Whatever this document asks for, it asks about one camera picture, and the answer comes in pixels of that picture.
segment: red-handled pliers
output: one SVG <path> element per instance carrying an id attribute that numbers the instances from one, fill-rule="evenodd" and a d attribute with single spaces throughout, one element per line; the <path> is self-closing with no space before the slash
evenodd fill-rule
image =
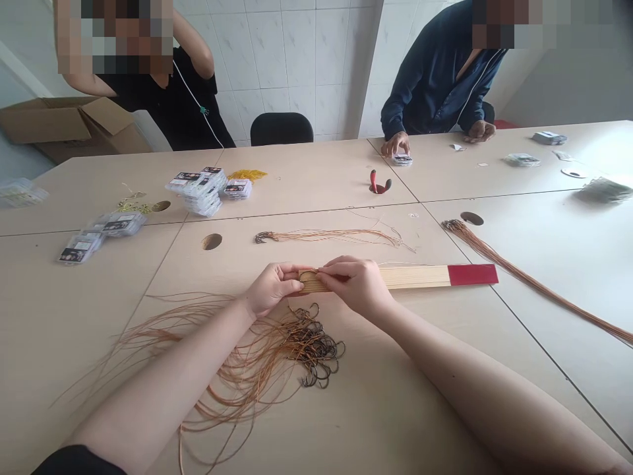
<path id="1" fill-rule="evenodd" d="M 376 170 L 371 171 L 371 173 L 369 174 L 369 180 L 371 181 L 371 186 L 369 187 L 369 190 L 372 193 L 376 193 L 377 195 L 381 195 L 389 188 L 391 188 L 391 179 L 388 179 L 384 186 L 376 184 Z"/>

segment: earphone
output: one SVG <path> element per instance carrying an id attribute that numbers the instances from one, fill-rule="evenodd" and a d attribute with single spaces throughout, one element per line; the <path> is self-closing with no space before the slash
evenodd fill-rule
<path id="1" fill-rule="evenodd" d="M 490 60 L 488 60 L 488 63 L 486 64 L 486 67 L 483 69 L 483 72 L 481 73 L 481 76 L 479 76 L 479 79 L 477 79 L 477 82 L 475 83 L 475 85 L 473 86 L 473 88 L 470 90 L 470 94 L 468 94 L 468 99 L 466 100 L 466 103 L 464 104 L 464 106 L 462 107 L 462 111 L 460 112 L 459 116 L 457 117 L 457 122 L 455 122 L 455 125 L 459 124 L 460 119 L 462 118 L 462 114 L 464 113 L 464 110 L 466 109 L 466 106 L 468 105 L 468 102 L 470 101 L 470 96 L 473 95 L 473 91 L 477 88 L 477 85 L 479 84 L 479 81 L 483 78 L 483 75 L 486 73 L 488 66 L 490 66 L 491 61 L 497 57 L 498 54 L 500 54 L 503 51 L 503 49 L 498 50 L 495 54 L 493 54 L 493 56 L 490 58 Z"/>
<path id="2" fill-rule="evenodd" d="M 216 135 L 216 133 L 213 132 L 213 127 L 211 127 L 211 124 L 209 124 L 209 120 L 207 120 L 207 118 L 206 118 L 206 116 L 209 114 L 209 111 L 206 108 L 204 108 L 204 107 L 202 107 L 200 105 L 200 102 L 198 102 L 198 100 L 196 99 L 196 96 L 194 96 L 193 92 L 191 92 L 191 89 L 189 89 L 189 86 L 187 85 L 187 81 L 185 81 L 185 78 L 183 77 L 183 74 L 180 72 L 180 69 L 178 68 L 178 65 L 176 64 L 176 61 L 174 59 L 172 59 L 172 61 L 173 61 L 173 65 L 176 67 L 176 71 L 178 71 L 178 75 L 180 76 L 180 79 L 183 80 L 183 83 L 185 84 L 185 87 L 189 91 L 189 94 L 191 94 L 191 97 L 193 97 L 193 100 L 196 102 L 196 104 L 198 104 L 198 107 L 200 108 L 200 113 L 204 117 L 204 121 L 209 126 L 209 129 L 211 129 L 211 133 L 213 134 L 213 137 L 215 137 L 216 141 L 222 147 L 222 150 L 224 150 L 224 145 L 222 145 L 222 142 L 220 142 L 220 140 L 219 140 L 218 136 Z"/>

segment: wooden ruler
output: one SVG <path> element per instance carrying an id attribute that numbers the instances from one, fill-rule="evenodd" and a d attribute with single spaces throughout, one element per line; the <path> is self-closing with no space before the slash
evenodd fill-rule
<path id="1" fill-rule="evenodd" d="M 390 290 L 488 285 L 499 282 L 494 264 L 384 267 L 380 269 L 380 275 Z M 300 271 L 299 280 L 305 285 L 302 294 L 328 292 L 317 280 L 315 270 Z"/>

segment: red painted end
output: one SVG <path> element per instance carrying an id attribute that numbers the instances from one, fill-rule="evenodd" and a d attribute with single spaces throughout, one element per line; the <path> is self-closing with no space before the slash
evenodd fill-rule
<path id="1" fill-rule="evenodd" d="M 470 264 L 448 266 L 450 285 L 498 284 L 497 268 L 494 264 Z"/>

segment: chair backrest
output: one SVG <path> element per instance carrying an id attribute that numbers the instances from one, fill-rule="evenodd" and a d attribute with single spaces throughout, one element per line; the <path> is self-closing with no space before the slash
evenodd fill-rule
<path id="1" fill-rule="evenodd" d="M 314 141 L 310 121 L 298 112 L 266 112 L 251 125 L 252 146 Z"/>

